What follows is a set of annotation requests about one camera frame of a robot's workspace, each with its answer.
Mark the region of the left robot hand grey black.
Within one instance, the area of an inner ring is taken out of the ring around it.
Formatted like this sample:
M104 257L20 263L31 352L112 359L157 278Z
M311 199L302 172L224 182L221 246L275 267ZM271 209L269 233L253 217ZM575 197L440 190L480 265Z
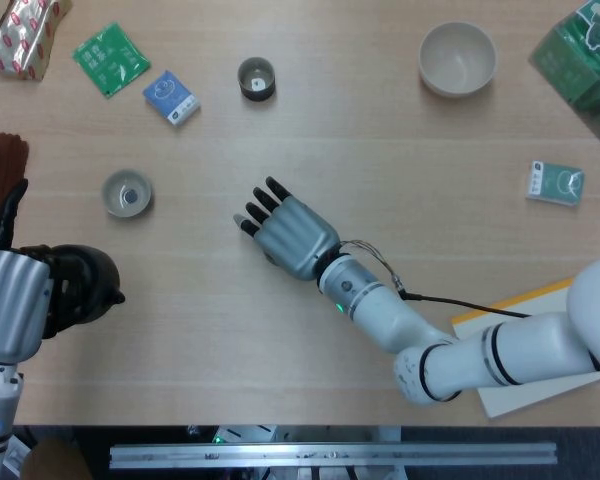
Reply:
M28 188L20 180L0 207L0 365L15 365L39 350L53 280L50 266L12 247L18 206Z

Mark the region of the right robot hand grey black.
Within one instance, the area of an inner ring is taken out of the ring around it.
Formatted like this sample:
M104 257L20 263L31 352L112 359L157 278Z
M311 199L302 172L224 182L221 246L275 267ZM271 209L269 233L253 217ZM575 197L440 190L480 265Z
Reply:
M339 248L337 231L276 179L269 176L265 183L265 190L253 189L256 201L248 202L247 214L236 214L234 222L271 263L291 277L317 279L326 258Z

